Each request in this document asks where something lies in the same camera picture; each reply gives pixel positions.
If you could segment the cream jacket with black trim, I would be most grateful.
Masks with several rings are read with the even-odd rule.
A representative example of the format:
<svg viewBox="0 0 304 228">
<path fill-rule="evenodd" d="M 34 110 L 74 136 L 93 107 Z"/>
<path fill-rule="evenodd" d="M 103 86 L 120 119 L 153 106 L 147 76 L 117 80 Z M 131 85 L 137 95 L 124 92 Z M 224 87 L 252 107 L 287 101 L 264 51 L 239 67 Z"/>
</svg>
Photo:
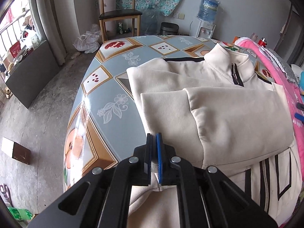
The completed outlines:
<svg viewBox="0 0 304 228">
<path fill-rule="evenodd" d="M 216 166 L 278 225 L 302 186 L 284 87 L 256 74 L 248 54 L 215 45 L 202 58 L 155 58 L 127 70 L 144 130 L 193 166 Z"/>
</svg>

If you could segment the patterned blue-grey tablecloth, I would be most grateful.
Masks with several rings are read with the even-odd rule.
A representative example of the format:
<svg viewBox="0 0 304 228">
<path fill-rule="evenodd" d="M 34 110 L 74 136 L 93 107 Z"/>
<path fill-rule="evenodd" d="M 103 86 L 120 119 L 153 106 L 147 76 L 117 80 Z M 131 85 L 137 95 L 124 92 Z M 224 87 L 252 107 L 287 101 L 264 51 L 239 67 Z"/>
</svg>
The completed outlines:
<svg viewBox="0 0 304 228">
<path fill-rule="evenodd" d="M 136 36 L 101 46 L 78 89 L 64 146 L 63 188 L 93 167 L 107 169 L 144 144 L 145 131 L 126 70 L 153 58 L 202 57 L 217 40 Z"/>
</svg>

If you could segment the white water dispenser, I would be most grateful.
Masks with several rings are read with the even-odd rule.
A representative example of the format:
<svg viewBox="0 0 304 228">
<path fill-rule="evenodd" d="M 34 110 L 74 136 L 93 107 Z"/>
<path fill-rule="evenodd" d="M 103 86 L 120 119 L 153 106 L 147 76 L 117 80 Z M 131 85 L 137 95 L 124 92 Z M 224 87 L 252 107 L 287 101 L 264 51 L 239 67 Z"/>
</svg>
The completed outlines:
<svg viewBox="0 0 304 228">
<path fill-rule="evenodd" d="M 204 20 L 194 17 L 190 24 L 190 36 L 211 39 L 214 33 L 216 25 L 208 23 Z"/>
</svg>

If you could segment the green can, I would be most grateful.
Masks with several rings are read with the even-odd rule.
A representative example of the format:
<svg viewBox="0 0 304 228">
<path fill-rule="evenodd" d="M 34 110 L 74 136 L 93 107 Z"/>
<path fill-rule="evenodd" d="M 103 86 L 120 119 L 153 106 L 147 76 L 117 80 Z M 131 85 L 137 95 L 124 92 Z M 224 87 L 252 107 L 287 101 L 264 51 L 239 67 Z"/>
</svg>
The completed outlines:
<svg viewBox="0 0 304 228">
<path fill-rule="evenodd" d="M 120 35 L 122 35 L 124 33 L 123 24 L 121 22 L 118 22 L 118 24 L 117 24 L 117 31 Z"/>
</svg>

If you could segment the empty clear water jug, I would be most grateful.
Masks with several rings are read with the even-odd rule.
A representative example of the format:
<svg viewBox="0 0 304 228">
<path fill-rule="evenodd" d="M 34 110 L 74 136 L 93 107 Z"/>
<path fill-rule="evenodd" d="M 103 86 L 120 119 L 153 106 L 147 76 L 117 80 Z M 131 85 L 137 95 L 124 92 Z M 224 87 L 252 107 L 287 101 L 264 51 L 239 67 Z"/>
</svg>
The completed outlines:
<svg viewBox="0 0 304 228">
<path fill-rule="evenodd" d="M 159 12 L 154 5 L 149 4 L 141 16 L 141 35 L 156 35 L 158 33 Z"/>
</svg>

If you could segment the white plastic bag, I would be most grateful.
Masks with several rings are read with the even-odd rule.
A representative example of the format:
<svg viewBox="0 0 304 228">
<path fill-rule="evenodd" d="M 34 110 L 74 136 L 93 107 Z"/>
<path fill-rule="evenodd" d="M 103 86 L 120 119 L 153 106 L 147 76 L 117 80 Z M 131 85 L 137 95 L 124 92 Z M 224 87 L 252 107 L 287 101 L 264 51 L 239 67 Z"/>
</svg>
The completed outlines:
<svg viewBox="0 0 304 228">
<path fill-rule="evenodd" d="M 73 42 L 73 46 L 77 51 L 84 52 L 85 54 L 94 53 L 100 48 L 98 42 L 100 36 L 100 27 L 97 24 L 92 24 L 89 31 L 86 31 Z"/>
</svg>

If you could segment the wooden chair with dark seat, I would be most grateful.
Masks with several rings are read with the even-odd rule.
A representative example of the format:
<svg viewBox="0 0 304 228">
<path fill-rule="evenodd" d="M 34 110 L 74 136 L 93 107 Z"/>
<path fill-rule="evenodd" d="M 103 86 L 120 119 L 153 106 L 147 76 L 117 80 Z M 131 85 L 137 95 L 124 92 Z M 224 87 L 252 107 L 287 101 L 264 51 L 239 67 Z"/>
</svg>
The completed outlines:
<svg viewBox="0 0 304 228">
<path fill-rule="evenodd" d="M 124 19 L 132 20 L 132 36 L 135 36 L 135 19 L 137 19 L 137 36 L 140 36 L 141 15 L 142 12 L 136 10 L 135 0 L 132 0 L 131 9 L 122 9 L 105 12 L 104 0 L 101 0 L 101 15 L 99 16 L 99 26 L 101 28 L 101 39 L 105 43 L 107 41 L 106 22 L 119 21 Z"/>
</svg>

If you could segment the brown box on floor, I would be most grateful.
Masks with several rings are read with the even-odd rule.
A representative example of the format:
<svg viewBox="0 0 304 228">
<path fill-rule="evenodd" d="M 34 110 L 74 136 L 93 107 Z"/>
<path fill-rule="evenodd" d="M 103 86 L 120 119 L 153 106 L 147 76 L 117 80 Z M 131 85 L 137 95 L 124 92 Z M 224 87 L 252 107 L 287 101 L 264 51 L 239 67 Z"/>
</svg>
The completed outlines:
<svg viewBox="0 0 304 228">
<path fill-rule="evenodd" d="M 15 141 L 3 137 L 1 151 L 12 159 L 30 165 L 31 151 Z"/>
</svg>

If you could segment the blue water jug on dispenser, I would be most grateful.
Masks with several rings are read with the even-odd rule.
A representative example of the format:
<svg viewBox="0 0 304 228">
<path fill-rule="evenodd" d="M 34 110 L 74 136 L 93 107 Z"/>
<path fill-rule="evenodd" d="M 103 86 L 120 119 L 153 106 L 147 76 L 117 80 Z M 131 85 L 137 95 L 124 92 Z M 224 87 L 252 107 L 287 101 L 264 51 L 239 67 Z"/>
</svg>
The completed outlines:
<svg viewBox="0 0 304 228">
<path fill-rule="evenodd" d="M 201 0 L 197 17 L 213 24 L 219 5 L 220 1 L 218 0 Z"/>
</svg>

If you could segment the red lighter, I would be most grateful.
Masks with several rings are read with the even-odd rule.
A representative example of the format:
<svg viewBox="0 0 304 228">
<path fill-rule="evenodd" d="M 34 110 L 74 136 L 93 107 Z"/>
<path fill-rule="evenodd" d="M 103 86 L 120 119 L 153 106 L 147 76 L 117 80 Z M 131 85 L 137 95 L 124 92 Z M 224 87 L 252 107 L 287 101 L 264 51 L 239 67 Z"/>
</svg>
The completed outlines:
<svg viewBox="0 0 304 228">
<path fill-rule="evenodd" d="M 258 45 L 260 45 L 261 47 L 266 47 L 267 46 L 267 40 L 265 38 L 261 38 L 258 41 Z"/>
</svg>

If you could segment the pink floral blanket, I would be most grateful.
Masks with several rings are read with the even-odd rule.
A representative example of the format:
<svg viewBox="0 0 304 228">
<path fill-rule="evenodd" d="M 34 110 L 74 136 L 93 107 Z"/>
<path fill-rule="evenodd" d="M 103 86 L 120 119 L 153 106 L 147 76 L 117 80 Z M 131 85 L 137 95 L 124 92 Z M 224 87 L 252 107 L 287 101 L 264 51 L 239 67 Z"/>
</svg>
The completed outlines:
<svg viewBox="0 0 304 228">
<path fill-rule="evenodd" d="M 263 147 L 276 146 L 294 136 L 282 152 L 250 165 L 244 172 L 231 177 L 244 192 L 257 202 L 279 227 L 303 227 L 303 123 L 297 119 L 303 111 L 296 78 L 288 65 L 270 49 L 249 38 L 236 40 L 236 45 L 250 53 L 255 60 L 253 78 L 277 90 L 288 106 L 291 118 L 282 120 L 274 101 L 263 100 L 264 106 L 254 108 L 256 127 L 253 136 Z"/>
</svg>

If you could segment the dark low cabinet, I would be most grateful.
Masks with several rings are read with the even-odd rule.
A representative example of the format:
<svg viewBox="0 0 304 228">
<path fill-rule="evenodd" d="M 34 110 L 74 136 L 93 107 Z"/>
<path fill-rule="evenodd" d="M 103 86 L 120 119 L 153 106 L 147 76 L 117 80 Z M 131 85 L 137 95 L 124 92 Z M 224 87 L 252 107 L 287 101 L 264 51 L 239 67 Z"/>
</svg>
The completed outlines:
<svg viewBox="0 0 304 228">
<path fill-rule="evenodd" d="M 59 71 L 49 43 L 42 41 L 29 56 L 14 67 L 5 84 L 19 102 L 29 108 Z"/>
</svg>

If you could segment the white cylinder bin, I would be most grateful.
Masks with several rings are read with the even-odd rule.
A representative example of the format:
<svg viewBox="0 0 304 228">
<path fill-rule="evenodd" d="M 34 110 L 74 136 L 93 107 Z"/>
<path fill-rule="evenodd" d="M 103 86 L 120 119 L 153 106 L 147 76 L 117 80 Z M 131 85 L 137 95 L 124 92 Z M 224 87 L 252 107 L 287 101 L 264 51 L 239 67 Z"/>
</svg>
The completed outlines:
<svg viewBox="0 0 304 228">
<path fill-rule="evenodd" d="M 110 12 L 116 10 L 116 0 L 104 0 L 104 11 Z M 108 21 L 106 24 L 106 32 L 107 36 L 115 36 L 116 35 L 116 22 Z"/>
</svg>

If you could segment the grey curtain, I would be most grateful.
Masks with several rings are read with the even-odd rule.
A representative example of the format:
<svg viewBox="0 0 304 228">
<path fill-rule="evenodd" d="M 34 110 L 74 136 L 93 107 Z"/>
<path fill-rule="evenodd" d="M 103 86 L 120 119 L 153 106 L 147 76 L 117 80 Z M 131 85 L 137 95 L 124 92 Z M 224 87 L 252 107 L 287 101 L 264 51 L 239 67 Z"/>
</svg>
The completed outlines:
<svg viewBox="0 0 304 228">
<path fill-rule="evenodd" d="M 29 0 L 30 13 L 41 40 L 46 40 L 58 65 L 62 66 L 68 56 L 60 30 L 55 0 Z"/>
</svg>

